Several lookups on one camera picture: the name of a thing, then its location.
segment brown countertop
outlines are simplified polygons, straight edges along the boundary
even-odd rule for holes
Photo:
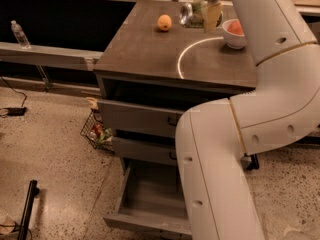
[[[181,27],[181,5],[137,1],[95,71],[255,87],[256,71],[248,50],[229,48],[221,37],[221,28],[204,33],[203,29]],[[162,14],[172,18],[169,32],[157,28]],[[232,17],[236,17],[233,8],[225,7],[224,20]]]

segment orange fruit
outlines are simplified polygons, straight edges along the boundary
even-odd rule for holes
[[[244,35],[239,20],[233,21],[233,22],[229,25],[228,31],[229,31],[230,33],[232,33],[232,34],[236,34],[236,35],[239,35],[239,36],[243,36],[243,35]]]
[[[172,27],[172,21],[169,15],[163,14],[158,19],[158,28],[162,31],[169,31]]]

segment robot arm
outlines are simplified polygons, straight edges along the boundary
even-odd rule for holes
[[[265,239],[240,158],[293,143],[320,122],[320,47],[295,6],[232,1],[257,88],[198,105],[179,121],[177,158],[193,240]]]

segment floor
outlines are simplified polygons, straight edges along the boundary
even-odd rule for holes
[[[29,182],[38,181],[28,239],[159,239],[109,228],[103,220],[114,209],[123,174],[118,158],[80,136],[90,113],[85,97],[98,91],[55,84],[45,93],[41,82],[7,80],[27,95],[28,110],[0,118],[0,207],[19,223]],[[0,79],[0,107],[19,107],[22,100]],[[260,169],[246,177],[266,239],[320,239],[320,149],[291,145],[258,157]]]

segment bowl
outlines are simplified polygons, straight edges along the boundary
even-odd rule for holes
[[[247,39],[244,35],[237,35],[228,31],[230,24],[238,19],[231,19],[223,22],[222,24],[222,36],[227,45],[233,49],[242,49],[247,45]]]

